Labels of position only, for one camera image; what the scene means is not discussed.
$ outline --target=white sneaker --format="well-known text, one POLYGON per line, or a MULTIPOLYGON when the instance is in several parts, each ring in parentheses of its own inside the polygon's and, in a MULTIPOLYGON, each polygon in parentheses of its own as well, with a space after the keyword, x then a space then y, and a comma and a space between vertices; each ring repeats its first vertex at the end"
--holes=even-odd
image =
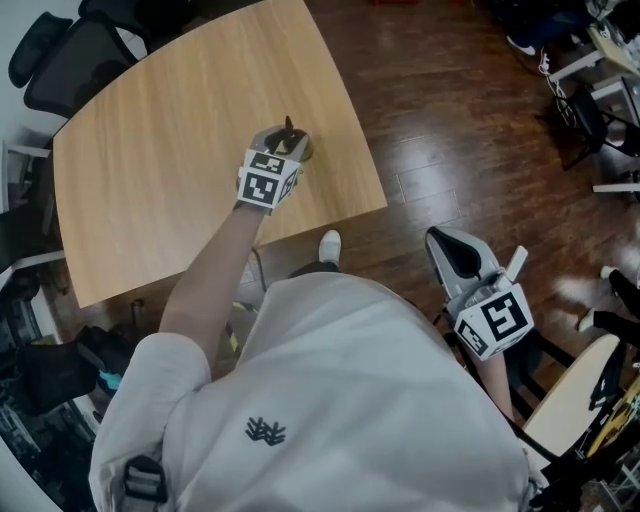
POLYGON ((340 249, 342 249, 342 239, 340 233, 335 229, 327 231, 322 240, 320 240, 320 248, 318 250, 318 261, 322 263, 333 263, 337 267, 340 266, 340 249))
POLYGON ((609 279, 609 276, 611 275, 611 272, 613 272, 614 270, 618 270, 618 269, 616 267, 609 267, 607 265, 604 265, 600 269, 600 278, 601 279, 609 279))
POLYGON ((589 312, 580 320, 578 323, 578 331, 584 332, 587 329, 591 329, 593 327, 593 313, 595 309, 590 309, 589 312))
POLYGON ((513 46, 514 48, 517 48, 518 50, 520 50, 522 53, 526 55, 533 57, 536 54, 536 49, 533 46, 518 46, 516 43, 513 42, 513 39, 511 39, 509 36, 507 36, 507 41, 509 41, 509 44, 511 46, 513 46))

